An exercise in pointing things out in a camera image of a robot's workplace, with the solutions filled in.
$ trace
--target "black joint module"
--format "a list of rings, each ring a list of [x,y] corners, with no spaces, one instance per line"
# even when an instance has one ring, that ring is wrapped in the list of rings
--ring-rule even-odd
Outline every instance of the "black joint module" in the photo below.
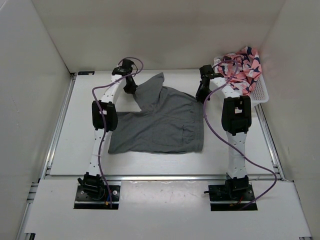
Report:
[[[112,71],[112,75],[121,75],[121,76],[126,76],[132,73],[133,71],[133,66],[134,62],[129,60],[129,59],[124,59],[122,61],[122,65],[116,67],[115,69],[113,69]],[[127,94],[135,94],[138,85],[136,85],[134,78],[132,77],[132,75],[127,76],[125,78],[126,81],[126,85],[123,88],[124,92]]]
[[[30,233],[30,238],[29,240],[35,240],[36,234],[35,233]]]
[[[93,176],[86,172],[83,179],[78,178],[78,182],[82,187],[82,191],[91,198],[97,199],[104,194],[105,184],[99,174]]]
[[[249,178],[246,175],[242,178],[231,178],[227,176],[227,180],[224,182],[225,189],[229,194],[230,198],[238,198],[245,192],[249,187]]]
[[[223,101],[222,127],[235,136],[247,133],[251,126],[251,100],[249,96],[227,97]]]
[[[101,102],[99,100],[99,105],[101,106],[103,111],[106,111],[106,114],[103,114],[105,123],[106,123],[106,131],[114,131],[118,126],[118,115],[116,111],[116,106],[112,102]],[[99,107],[96,101],[92,102],[92,124],[95,129],[104,129],[104,120],[100,113]]]
[[[223,78],[223,75],[220,73],[215,73],[211,65],[204,65],[200,67],[199,70],[201,81],[195,94],[195,98],[198,100],[198,102],[204,103],[207,96],[211,93],[210,80],[214,78]]]

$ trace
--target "gray shirt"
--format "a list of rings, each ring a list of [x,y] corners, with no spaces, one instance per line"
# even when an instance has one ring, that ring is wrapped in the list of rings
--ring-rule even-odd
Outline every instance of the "gray shirt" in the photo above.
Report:
[[[200,152],[204,144],[203,105],[184,92],[163,86],[159,73],[139,85],[134,100],[140,112],[118,112],[109,154]]]

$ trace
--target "wire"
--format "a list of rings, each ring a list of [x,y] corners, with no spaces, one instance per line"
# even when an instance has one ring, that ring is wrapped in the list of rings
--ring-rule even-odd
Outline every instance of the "wire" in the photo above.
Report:
[[[106,205],[108,205],[108,204],[109,204],[109,203],[108,203],[109,198],[110,198],[110,195],[108,195],[108,197],[106,198],[106,201],[105,201],[105,204],[106,204]]]
[[[204,194],[228,194],[226,191],[212,191],[212,190],[204,191],[203,193]]]
[[[137,74],[141,73],[141,71],[144,69],[144,63],[143,63],[140,59],[138,59],[138,58],[136,58],[136,57],[133,57],[133,56],[128,56],[128,57],[125,57],[125,58],[121,59],[121,61],[118,63],[118,65],[119,65],[123,60],[125,60],[125,59],[135,59],[135,60],[138,60],[138,61],[141,63],[141,69],[139,69],[136,73],[130,73],[130,74],[128,74],[128,75],[122,76],[122,77],[118,78],[117,80],[115,80],[114,82],[112,82],[112,83],[110,83],[110,84],[108,84],[108,85],[96,86],[96,87],[92,88],[92,91],[91,91],[91,92],[92,92],[92,95],[93,95],[93,98],[94,98],[94,100],[95,100],[95,102],[96,102],[96,104],[97,104],[97,106],[98,106],[98,108],[99,108],[100,114],[101,114],[101,116],[102,116],[102,121],[103,121],[103,135],[102,135],[102,137],[101,137],[101,141],[100,141],[100,144],[99,144],[98,156],[97,156],[97,157],[98,157],[98,165],[99,165],[99,170],[100,170],[100,173],[101,173],[101,177],[102,177],[103,181],[105,182],[106,188],[107,188],[107,190],[108,190],[108,194],[109,194],[109,196],[110,196],[110,207],[111,207],[111,208],[112,208],[111,190],[110,190],[108,181],[107,181],[107,179],[106,179],[106,177],[105,177],[105,174],[104,174],[104,172],[103,172],[103,170],[102,170],[101,159],[100,159],[100,158],[101,158],[100,154],[101,154],[101,150],[102,150],[102,144],[103,144],[104,139],[105,139],[106,134],[107,134],[107,123],[106,123],[106,119],[105,119],[105,115],[104,115],[104,112],[103,112],[103,110],[102,110],[102,107],[100,106],[100,103],[99,103],[99,101],[98,101],[98,98],[97,98],[97,96],[96,96],[96,94],[95,94],[95,90],[97,90],[97,89],[104,89],[104,88],[107,88],[107,87],[111,87],[112,85],[114,85],[115,83],[120,82],[121,80],[125,79],[126,77],[129,77],[129,76],[132,76],[132,75],[137,75]]]
[[[92,199],[95,200],[95,201],[99,201],[99,200],[101,200],[101,199],[105,196],[105,193],[106,193],[106,190],[103,189],[102,197],[100,197],[99,199],[95,199],[95,198],[92,197]]]
[[[251,161],[249,158],[247,158],[238,148],[236,148],[235,146],[233,146],[232,144],[230,144],[229,142],[227,142],[226,140],[224,140],[210,125],[208,118],[207,118],[207,114],[206,114],[206,106],[207,106],[207,102],[208,99],[211,97],[212,94],[214,94],[215,92],[217,92],[220,89],[223,89],[230,81],[231,79],[234,78],[234,76],[236,76],[237,71],[238,71],[238,63],[234,60],[225,60],[225,61],[221,61],[218,64],[214,65],[212,68],[214,69],[216,66],[219,66],[220,64],[224,64],[224,63],[229,63],[229,62],[233,62],[235,64],[235,71],[234,73],[228,78],[228,80],[226,81],[226,83],[218,88],[216,88],[215,90],[213,90],[212,92],[209,93],[209,95],[205,98],[204,103],[203,103],[203,114],[204,114],[204,120],[206,122],[206,124],[208,125],[209,129],[211,130],[211,132],[213,132],[213,134],[222,142],[224,142],[225,144],[227,144],[229,147],[233,148],[234,150],[236,150],[242,157],[244,157],[245,160],[247,160],[249,163],[251,163],[252,165],[261,168],[263,170],[266,170],[268,172],[270,172],[273,176],[274,176],[274,182],[272,183],[272,185],[265,190],[263,193],[261,193],[259,196],[257,196],[255,199],[253,199],[252,201],[248,202],[246,205],[244,205],[242,208],[240,208],[239,210],[243,210],[246,207],[248,207],[250,204],[254,203],[255,201],[257,201],[258,199],[260,199],[263,195],[265,195],[267,192],[269,192],[277,183],[277,175],[270,169],[261,166],[253,161]]]
[[[240,200],[235,204],[235,205],[238,205],[242,202],[242,200],[244,199],[244,196],[241,196]]]

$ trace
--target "shirt sleeve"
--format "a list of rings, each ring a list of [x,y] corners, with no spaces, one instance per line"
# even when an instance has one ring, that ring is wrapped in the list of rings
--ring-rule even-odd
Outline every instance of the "shirt sleeve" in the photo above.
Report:
[[[164,81],[165,76],[163,72],[161,72],[137,87],[133,97],[141,109],[159,100]]]

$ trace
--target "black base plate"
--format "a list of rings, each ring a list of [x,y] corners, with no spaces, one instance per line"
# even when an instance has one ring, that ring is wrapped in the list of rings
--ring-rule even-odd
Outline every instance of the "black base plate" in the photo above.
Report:
[[[75,194],[74,200],[74,209],[105,209],[105,210],[117,210],[119,208],[119,199],[120,199],[120,185],[109,185],[111,194],[113,191],[116,191],[117,194],[111,196],[112,199],[112,208],[110,203],[106,205],[106,201],[108,199],[109,193],[107,190],[107,186],[104,186],[104,195],[101,196],[100,199],[93,199],[85,192],[83,192],[83,188],[81,185],[78,185]]]
[[[225,185],[209,185],[209,197],[210,197],[210,206],[211,211],[239,211],[243,206],[245,206],[248,202],[255,199],[255,194],[252,188],[252,185],[242,191],[241,194],[231,198],[227,193],[227,189]],[[240,198],[242,198],[242,203],[237,203]],[[258,210],[257,204],[253,202],[249,206],[247,206],[242,211],[256,211]]]

